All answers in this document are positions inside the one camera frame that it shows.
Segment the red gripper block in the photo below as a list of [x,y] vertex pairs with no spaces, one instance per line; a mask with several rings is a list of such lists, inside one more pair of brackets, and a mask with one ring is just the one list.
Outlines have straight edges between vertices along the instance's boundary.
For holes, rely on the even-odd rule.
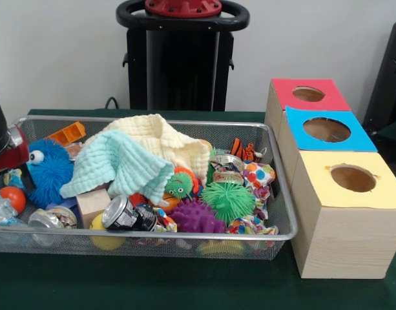
[[29,160],[28,142],[18,127],[8,129],[8,142],[0,151],[0,172],[20,168],[21,181],[27,191],[33,191],[36,186],[27,165]]

